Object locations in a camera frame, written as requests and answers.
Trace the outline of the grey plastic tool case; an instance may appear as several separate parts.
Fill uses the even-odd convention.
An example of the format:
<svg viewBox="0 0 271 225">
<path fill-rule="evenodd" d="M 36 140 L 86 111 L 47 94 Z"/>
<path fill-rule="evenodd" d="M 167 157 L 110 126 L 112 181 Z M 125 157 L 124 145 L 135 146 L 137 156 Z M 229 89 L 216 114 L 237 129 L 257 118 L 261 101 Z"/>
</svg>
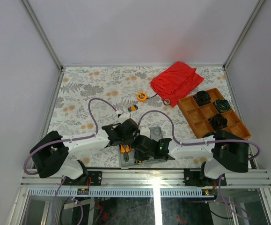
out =
<svg viewBox="0 0 271 225">
<path fill-rule="evenodd" d="M 121 169 L 135 168 L 145 165 L 166 162 L 171 138 L 164 138 L 160 127 L 140 127 L 140 134 L 130 145 L 130 152 L 119 151 L 119 166 Z"/>
</svg>

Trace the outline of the orange handled pliers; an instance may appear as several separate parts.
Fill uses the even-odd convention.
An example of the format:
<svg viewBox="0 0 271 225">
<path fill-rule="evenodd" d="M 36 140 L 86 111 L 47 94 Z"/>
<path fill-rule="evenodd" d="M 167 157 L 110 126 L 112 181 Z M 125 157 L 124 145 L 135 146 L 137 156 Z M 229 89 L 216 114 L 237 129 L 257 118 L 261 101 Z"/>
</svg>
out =
<svg viewBox="0 0 271 225">
<path fill-rule="evenodd" d="M 129 152 L 130 152 L 130 146 L 129 145 L 120 145 L 120 151 L 121 154 L 123 154 L 124 161 L 126 163 L 129 162 Z"/>
</svg>

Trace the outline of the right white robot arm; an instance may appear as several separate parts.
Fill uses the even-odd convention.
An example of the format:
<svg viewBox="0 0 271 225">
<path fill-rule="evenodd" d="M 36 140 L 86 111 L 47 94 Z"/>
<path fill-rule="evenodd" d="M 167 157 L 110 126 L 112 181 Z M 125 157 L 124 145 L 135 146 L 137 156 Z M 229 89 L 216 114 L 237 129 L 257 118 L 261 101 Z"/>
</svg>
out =
<svg viewBox="0 0 271 225">
<path fill-rule="evenodd" d="M 178 142 L 171 138 L 158 141 L 144 135 L 138 135 L 133 144 L 136 159 L 153 159 L 166 162 L 180 158 L 206 158 L 201 165 L 199 180 L 209 185 L 226 172 L 246 173 L 249 170 L 249 144 L 225 130 L 214 135 Z"/>
</svg>

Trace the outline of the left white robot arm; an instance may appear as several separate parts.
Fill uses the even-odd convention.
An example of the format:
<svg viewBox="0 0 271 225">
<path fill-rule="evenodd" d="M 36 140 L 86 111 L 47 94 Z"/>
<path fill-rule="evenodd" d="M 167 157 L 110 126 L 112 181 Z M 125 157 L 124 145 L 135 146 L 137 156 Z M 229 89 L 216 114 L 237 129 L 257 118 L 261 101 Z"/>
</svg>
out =
<svg viewBox="0 0 271 225">
<path fill-rule="evenodd" d="M 26 159 L 32 159 L 37 172 L 28 172 L 27 163 L 24 163 L 24 172 L 39 175 L 42 179 L 58 174 L 83 185 L 88 179 L 82 162 L 86 153 L 112 146 L 131 145 L 137 134 L 139 127 L 133 119 L 127 119 L 116 126 L 103 126 L 96 134 L 88 136 L 61 136 L 58 131 L 52 131 L 30 150 Z"/>
</svg>

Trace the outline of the hex key set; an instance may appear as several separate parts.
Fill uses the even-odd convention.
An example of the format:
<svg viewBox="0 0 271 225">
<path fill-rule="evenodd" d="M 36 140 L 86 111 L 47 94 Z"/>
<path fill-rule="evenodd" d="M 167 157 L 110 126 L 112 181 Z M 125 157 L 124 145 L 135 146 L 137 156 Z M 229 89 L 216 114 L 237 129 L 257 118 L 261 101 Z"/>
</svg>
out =
<svg viewBox="0 0 271 225">
<path fill-rule="evenodd" d="M 129 112 L 133 112 L 133 111 L 136 111 L 136 110 L 138 110 L 138 107 L 136 105 L 131 105 L 130 107 L 128 107 Z"/>
</svg>

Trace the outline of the orange tape measure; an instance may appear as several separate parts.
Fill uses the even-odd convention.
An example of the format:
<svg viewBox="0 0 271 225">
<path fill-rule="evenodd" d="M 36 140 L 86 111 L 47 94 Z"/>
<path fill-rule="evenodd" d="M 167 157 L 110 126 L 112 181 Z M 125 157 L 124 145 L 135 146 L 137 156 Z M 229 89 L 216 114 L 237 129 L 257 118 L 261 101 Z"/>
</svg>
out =
<svg viewBox="0 0 271 225">
<path fill-rule="evenodd" d="M 137 94 L 137 100 L 139 102 L 145 102 L 148 99 L 148 95 L 142 91 Z"/>
</svg>

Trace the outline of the red folded cloth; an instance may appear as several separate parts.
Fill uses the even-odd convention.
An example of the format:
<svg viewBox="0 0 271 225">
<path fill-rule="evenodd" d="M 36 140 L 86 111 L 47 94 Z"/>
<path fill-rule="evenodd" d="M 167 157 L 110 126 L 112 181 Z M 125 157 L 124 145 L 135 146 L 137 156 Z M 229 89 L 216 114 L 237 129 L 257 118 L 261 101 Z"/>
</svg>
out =
<svg viewBox="0 0 271 225">
<path fill-rule="evenodd" d="M 186 97 L 204 80 L 196 70 L 178 61 L 153 78 L 150 82 L 151 88 L 163 101 L 169 99 L 170 106 L 174 107 L 179 99 Z"/>
</svg>

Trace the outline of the wooden compartment tray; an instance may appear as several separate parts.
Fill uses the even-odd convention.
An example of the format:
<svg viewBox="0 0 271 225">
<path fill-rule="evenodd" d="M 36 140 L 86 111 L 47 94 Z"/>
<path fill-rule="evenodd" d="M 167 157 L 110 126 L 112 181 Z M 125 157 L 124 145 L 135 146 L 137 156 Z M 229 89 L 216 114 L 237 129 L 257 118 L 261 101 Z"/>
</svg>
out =
<svg viewBox="0 0 271 225">
<path fill-rule="evenodd" d="M 196 138 L 222 129 L 242 139 L 252 134 L 217 88 L 199 91 L 178 100 L 178 106 Z"/>
</svg>

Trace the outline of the black spinning top upper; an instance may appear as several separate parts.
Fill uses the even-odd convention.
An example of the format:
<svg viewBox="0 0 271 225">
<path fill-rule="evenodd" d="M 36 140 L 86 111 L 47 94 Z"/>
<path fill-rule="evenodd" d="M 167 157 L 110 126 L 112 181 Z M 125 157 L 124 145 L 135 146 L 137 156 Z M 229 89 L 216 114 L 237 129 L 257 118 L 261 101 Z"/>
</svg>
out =
<svg viewBox="0 0 271 225">
<path fill-rule="evenodd" d="M 203 106 L 211 102 L 211 96 L 204 90 L 197 92 L 194 99 L 199 106 Z"/>
</svg>

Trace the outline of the black orange spinning top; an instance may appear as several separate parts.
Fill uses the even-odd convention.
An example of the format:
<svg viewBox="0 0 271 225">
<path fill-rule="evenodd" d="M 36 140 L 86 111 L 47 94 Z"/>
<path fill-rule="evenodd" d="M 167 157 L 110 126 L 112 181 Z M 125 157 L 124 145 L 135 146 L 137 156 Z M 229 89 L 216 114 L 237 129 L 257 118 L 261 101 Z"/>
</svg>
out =
<svg viewBox="0 0 271 225">
<path fill-rule="evenodd" d="M 221 114 L 214 115 L 209 122 L 215 131 L 227 127 L 227 118 Z"/>
</svg>

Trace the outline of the green black spinning top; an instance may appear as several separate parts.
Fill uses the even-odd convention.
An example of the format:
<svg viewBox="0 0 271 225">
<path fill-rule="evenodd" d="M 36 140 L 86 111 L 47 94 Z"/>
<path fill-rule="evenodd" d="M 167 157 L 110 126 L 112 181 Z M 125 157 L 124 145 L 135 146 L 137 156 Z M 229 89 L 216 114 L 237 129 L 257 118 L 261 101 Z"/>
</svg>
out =
<svg viewBox="0 0 271 225">
<path fill-rule="evenodd" d="M 225 113 L 231 110 L 229 102 L 225 99 L 217 99 L 213 105 L 219 113 Z"/>
</svg>

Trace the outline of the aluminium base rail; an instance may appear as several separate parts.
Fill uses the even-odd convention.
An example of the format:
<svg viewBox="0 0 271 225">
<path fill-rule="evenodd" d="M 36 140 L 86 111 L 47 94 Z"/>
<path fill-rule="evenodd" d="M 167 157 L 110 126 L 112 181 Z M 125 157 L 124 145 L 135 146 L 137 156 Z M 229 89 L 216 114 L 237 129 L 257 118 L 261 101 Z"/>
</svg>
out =
<svg viewBox="0 0 271 225">
<path fill-rule="evenodd" d="M 24 175 L 19 197 L 29 195 L 58 197 L 152 197 L 154 193 L 162 197 L 198 197 L 202 188 L 185 184 L 184 171 L 179 170 L 120 170 L 102 169 L 98 185 L 61 185 L 61 176 L 53 175 L 46 179 Z"/>
</svg>

